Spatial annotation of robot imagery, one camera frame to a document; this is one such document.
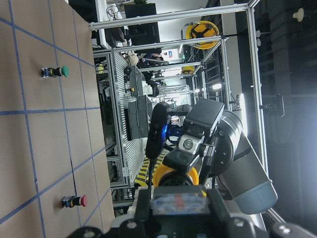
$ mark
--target red button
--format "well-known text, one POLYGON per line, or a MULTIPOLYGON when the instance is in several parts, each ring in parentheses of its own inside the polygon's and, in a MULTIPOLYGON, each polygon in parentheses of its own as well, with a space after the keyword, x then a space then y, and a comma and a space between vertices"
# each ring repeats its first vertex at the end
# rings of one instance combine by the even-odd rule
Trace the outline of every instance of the red button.
POLYGON ((86 195, 82 196, 82 198, 80 199, 80 204, 83 206, 83 207, 86 207, 87 206, 87 203, 88 203, 88 198, 86 195))

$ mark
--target blue light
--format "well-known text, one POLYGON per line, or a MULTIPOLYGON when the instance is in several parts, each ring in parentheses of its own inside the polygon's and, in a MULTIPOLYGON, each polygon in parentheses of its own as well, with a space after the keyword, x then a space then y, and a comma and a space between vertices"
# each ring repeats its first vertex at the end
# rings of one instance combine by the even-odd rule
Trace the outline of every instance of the blue light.
POLYGON ((165 125, 162 130, 162 141, 165 141, 166 132, 167 132, 167 125, 165 125))

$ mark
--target black bracket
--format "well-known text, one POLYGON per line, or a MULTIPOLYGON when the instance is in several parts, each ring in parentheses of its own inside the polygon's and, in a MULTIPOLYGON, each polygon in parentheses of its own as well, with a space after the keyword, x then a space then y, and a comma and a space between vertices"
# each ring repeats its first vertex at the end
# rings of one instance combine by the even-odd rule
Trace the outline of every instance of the black bracket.
POLYGON ((272 104, 260 105, 260 109, 265 110, 265 111, 273 111, 278 116, 283 117, 285 114, 283 95, 277 94, 276 98, 272 104))

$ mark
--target blue grid line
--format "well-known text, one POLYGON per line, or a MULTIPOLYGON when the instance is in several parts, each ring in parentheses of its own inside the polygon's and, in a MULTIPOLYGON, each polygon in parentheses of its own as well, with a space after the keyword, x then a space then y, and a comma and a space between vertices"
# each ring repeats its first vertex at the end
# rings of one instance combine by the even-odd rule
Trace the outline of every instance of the blue grid line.
POLYGON ((25 29, 23 29, 23 28, 21 28, 21 27, 15 25, 14 23, 12 24, 11 22, 8 22, 7 20, 5 20, 5 19, 3 19, 3 18, 1 18, 1 17, 0 17, 0 21, 3 22, 3 23, 5 23, 5 24, 7 24, 7 25, 12 26, 14 29, 17 29, 17 30, 19 30, 19 31, 21 31, 21 32, 23 32, 23 33, 25 33, 25 34, 27 34, 27 35, 29 35, 29 36, 31 36, 31 37, 33 37, 33 38, 35 38, 35 39, 41 41, 41 42, 43 42, 43 43, 45 43, 45 44, 47 44, 47 45, 49 45, 49 46, 51 46, 51 47, 54 47, 55 49, 57 49, 57 50, 59 50, 59 51, 65 53, 65 54, 67 54, 67 55, 69 55, 69 56, 71 56, 71 57, 73 57, 73 58, 75 58, 75 59, 77 59, 77 60, 80 60, 81 62, 83 62, 83 63, 85 63, 85 64, 87 64, 87 65, 89 65, 89 66, 91 66, 91 67, 95 67, 93 64, 91 64, 91 63, 89 63, 89 62, 87 62, 87 61, 85 61, 85 60, 83 60, 83 59, 81 59, 81 58, 79 58, 79 57, 73 55, 72 53, 70 53, 70 52, 68 52, 68 51, 66 51, 66 50, 63 50, 62 48, 60 48, 60 47, 58 47, 58 46, 55 46, 54 44, 52 44, 52 43, 50 43, 50 42, 48 42, 48 41, 46 41, 46 40, 44 40, 44 39, 42 39, 42 38, 40 38, 40 37, 34 35, 34 34, 32 34, 31 32, 29 32, 29 31, 27 31, 27 30, 25 30, 25 29))
MULTIPOLYGON (((19 73, 19 80, 20 80, 20 87, 21 87, 21 94, 22 94, 22 101, 23 101, 23 108, 24 108, 24 110, 26 110, 26 101, 25 101, 25 94, 24 94, 24 87, 23 87, 23 80, 22 80, 22 72, 21 72, 21 67, 20 67, 20 57, 19 57, 19 52, 18 52, 18 44, 17 44, 15 28, 14 28, 14 16, 13 16, 11 0, 8 0, 8 3, 9 3, 9 10, 10 10, 10 16, 11 16, 11 23, 12 23, 11 26, 12 26, 12 32, 13 32, 13 41, 14 41, 14 47, 15 47, 15 54, 16 54, 16 63, 17 63, 18 73, 19 73)), ((39 206, 39 211, 40 211, 42 233, 43 233, 43 237, 46 238, 44 219, 43 219, 43 213, 42 213, 42 205, 41 205, 41 200, 40 200, 40 197, 39 197, 39 187, 38 187, 38 184, 37 184, 37 176, 36 176, 36 169, 35 169, 35 162, 34 162, 34 155, 33 155, 33 148, 32 148, 30 125, 29 125, 29 119, 28 119, 27 115, 25 115, 25 123, 26 123, 26 129, 27 129, 28 141, 29 141, 29 147, 30 147, 30 155, 31 155, 31 161, 32 161, 32 169, 33 169, 33 176, 34 176, 34 182, 35 182, 36 196, 37 196, 38 206, 39 206)))
MULTIPOLYGON (((53 43, 54 43, 53 46, 54 46, 54 52, 55 52, 55 61, 56 61, 56 65, 58 65, 57 50, 56 50, 56 43, 55 43, 55 35, 54 35, 53 18, 52 18, 50 0, 48 0, 48 4, 49 4, 49 13, 50 13, 50 20, 51 20, 53 43)), ((63 97, 63 89, 62 89, 62 83, 61 83, 61 78, 60 77, 58 77, 58 82, 59 82, 62 106, 63 106, 63 109, 65 109, 64 97, 63 97)), ((75 195, 77 196, 76 180, 75 180, 75 173, 74 173, 74 165, 73 165, 73 161, 72 161, 72 158, 71 158, 71 150, 70 150, 70 142, 69 142, 69 133, 68 133, 68 127, 67 127, 66 112, 64 111, 63 113, 64 113, 64 121, 65 121, 65 129, 66 129, 66 137, 67 137, 67 146, 68 146, 68 153, 69 153, 69 159, 70 159, 70 166, 71 166, 71 170, 72 170, 73 183, 74 183, 74 191, 75 191, 75 195)), ((77 208, 77 215, 78 215, 78 220, 79 220, 79 226, 81 226, 79 208, 77 208)))
POLYGON ((60 109, 40 109, 40 110, 19 110, 19 111, 2 111, 0 116, 7 115, 20 115, 20 114, 36 114, 36 113, 58 113, 58 112, 72 112, 72 111, 83 111, 83 110, 96 110, 100 107, 94 108, 60 108, 60 109))
POLYGON ((93 214, 95 213, 96 209, 98 207, 100 207, 100 204, 102 203, 102 201, 104 200, 104 198, 106 197, 106 195, 108 194, 108 192, 110 191, 111 188, 108 188, 107 192, 103 195, 103 197, 101 198, 101 200, 99 201, 99 203, 97 204, 97 206, 94 208, 93 212, 90 214, 90 216, 88 217, 87 221, 84 223, 83 226, 86 226, 87 223, 89 222, 89 220, 91 219, 91 217, 93 216, 93 214))
MULTIPOLYGON (((74 11, 74 9, 73 9, 73 21, 74 21, 74 28, 75 28, 77 52, 78 52, 78 57, 80 57, 79 48, 78 48, 78 37, 77 37, 76 21, 75 21, 75 11, 74 11)), ((79 69, 80 69, 81 83, 82 83, 83 93, 84 93, 84 102, 85 102, 85 107, 86 107, 86 106, 87 106, 87 104, 86 104, 86 95, 85 95, 83 73, 82 73, 81 62, 80 62, 80 61, 79 61, 79 69)), ((92 147, 92 144, 91 144, 91 136, 90 136, 90 128, 89 128, 89 121, 88 121, 88 113, 87 113, 87 111, 86 111, 86 117, 87 117, 87 126, 88 126, 88 135, 89 135, 89 142, 90 142, 90 150, 91 150, 91 155, 92 155, 92 154, 93 154, 93 147, 92 147)), ((94 176, 95 176, 95 183, 96 183, 97 199, 98 199, 98 201, 99 201, 99 192, 98 192, 98 186, 97 186, 97 178, 96 178, 96 169, 95 169, 95 161, 94 161, 94 158, 93 158, 93 167, 94 167, 94 176)), ((103 217, 102 217, 102 215, 101 215, 101 208, 100 208, 100 206, 99 206, 99 211, 100 211, 100 220, 101 220, 102 229, 104 230, 103 217)))
POLYGON ((23 203, 22 205, 18 206, 16 209, 14 209, 12 212, 10 212, 9 214, 7 214, 6 216, 2 217, 0 219, 0 225, 5 222, 6 220, 8 220, 10 217, 12 217, 13 215, 15 215, 16 213, 18 213, 19 211, 21 211, 23 208, 25 208, 27 205, 29 205, 31 202, 33 202, 35 199, 37 199, 38 196, 35 195, 34 197, 30 198, 29 200, 27 200, 25 203, 23 203))
MULTIPOLYGON (((94 154, 93 156, 89 157, 87 160, 85 160, 84 162, 82 162, 80 165, 78 165, 74 170, 79 169, 80 167, 82 167, 84 164, 86 164, 87 162, 89 162, 93 157, 97 156, 98 154, 100 154, 102 151, 104 151, 106 148, 101 149, 100 151, 98 151, 96 154, 94 154)), ((68 172, 67 174, 65 174, 64 176, 60 177, 58 180, 56 180, 55 182, 53 182, 52 184, 50 184, 49 186, 47 186, 46 188, 44 188, 42 191, 40 191, 38 194, 36 194, 34 197, 30 198, 29 200, 27 200, 26 202, 24 202, 22 205, 18 206, 17 208, 15 208, 12 212, 10 212, 9 214, 7 214, 6 216, 2 217, 0 219, 0 225, 5 222, 6 220, 8 220, 10 217, 12 217, 13 215, 15 215, 16 213, 18 213, 19 211, 21 211, 23 208, 25 208, 27 205, 29 205, 31 202, 33 202, 35 199, 38 199, 40 196, 42 196, 44 193, 46 193, 48 190, 50 190, 51 188, 53 188, 55 185, 57 185, 59 182, 63 181, 65 178, 67 178, 69 175, 72 174, 72 171, 68 172)))

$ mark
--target machine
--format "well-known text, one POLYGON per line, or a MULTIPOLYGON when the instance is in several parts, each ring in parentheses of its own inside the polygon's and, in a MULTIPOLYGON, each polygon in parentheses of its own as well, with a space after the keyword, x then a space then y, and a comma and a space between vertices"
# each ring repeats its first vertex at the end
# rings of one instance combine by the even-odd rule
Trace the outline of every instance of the machine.
POLYGON ((289 223, 263 231, 243 217, 231 217, 224 203, 229 194, 245 214, 271 208, 277 195, 242 123, 224 104, 201 99, 186 115, 177 145, 152 173, 172 129, 174 113, 166 103, 152 113, 146 154, 150 160, 149 188, 139 191, 134 216, 117 217, 106 234, 83 227, 69 238, 316 238, 289 223), (206 189, 207 178, 219 189, 206 189))

